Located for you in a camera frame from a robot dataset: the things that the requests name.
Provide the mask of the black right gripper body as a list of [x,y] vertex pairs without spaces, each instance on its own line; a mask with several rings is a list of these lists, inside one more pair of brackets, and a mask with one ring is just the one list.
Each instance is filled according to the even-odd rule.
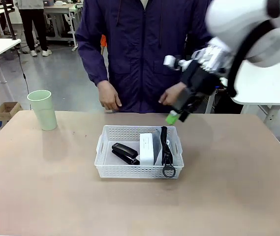
[[210,96],[219,87],[219,77],[204,70],[196,60],[180,61],[181,82],[186,86],[181,99],[201,99]]

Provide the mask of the person's left hand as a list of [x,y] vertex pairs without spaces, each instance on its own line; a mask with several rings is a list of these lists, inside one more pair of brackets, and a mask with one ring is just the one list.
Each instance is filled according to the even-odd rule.
[[158,102],[165,106],[172,106],[176,102],[181,91],[184,90],[186,87],[187,86],[182,82],[173,85],[162,94]]

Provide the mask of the person's right hand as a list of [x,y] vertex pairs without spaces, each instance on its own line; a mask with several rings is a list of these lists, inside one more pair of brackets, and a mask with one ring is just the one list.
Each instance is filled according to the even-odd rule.
[[118,111],[122,106],[118,93],[108,81],[101,81],[97,84],[99,101],[105,110]]

